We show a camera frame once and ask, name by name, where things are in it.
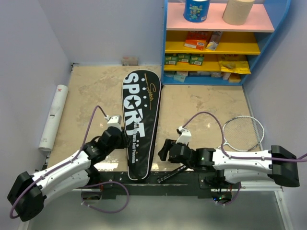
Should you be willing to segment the black racket cover bag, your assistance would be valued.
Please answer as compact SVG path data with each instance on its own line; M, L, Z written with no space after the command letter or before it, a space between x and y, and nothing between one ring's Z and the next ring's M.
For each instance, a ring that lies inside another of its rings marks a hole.
M127 147L128 178L135 182L145 181L151 172L161 91L161 80L151 70L134 70L122 83L124 128L130 139Z

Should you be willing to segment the white shuttlecock tube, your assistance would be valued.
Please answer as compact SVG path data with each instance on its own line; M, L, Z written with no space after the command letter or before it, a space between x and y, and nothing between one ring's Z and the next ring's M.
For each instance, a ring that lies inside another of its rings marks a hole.
M58 85L48 113L38 149L50 152L53 149L63 109L68 95L68 87Z

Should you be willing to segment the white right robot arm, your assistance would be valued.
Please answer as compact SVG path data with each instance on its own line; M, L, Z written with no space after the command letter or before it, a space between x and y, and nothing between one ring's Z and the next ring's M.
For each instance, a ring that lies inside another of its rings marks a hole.
M264 151L223 152L213 148L193 150L166 139L158 156L162 161L181 163L196 172L209 173L207 183L219 188L255 180L273 180L284 187L300 186L296 156L278 145Z

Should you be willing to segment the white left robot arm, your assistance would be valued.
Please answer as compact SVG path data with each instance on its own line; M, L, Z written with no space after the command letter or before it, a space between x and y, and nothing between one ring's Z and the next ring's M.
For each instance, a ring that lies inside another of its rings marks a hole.
M60 163L29 174L17 176L7 196L11 204L11 219L26 222L37 216L52 199L79 187L94 188L99 184L99 173L94 167L116 149L124 149L129 138L124 128L109 127L101 136L84 144Z

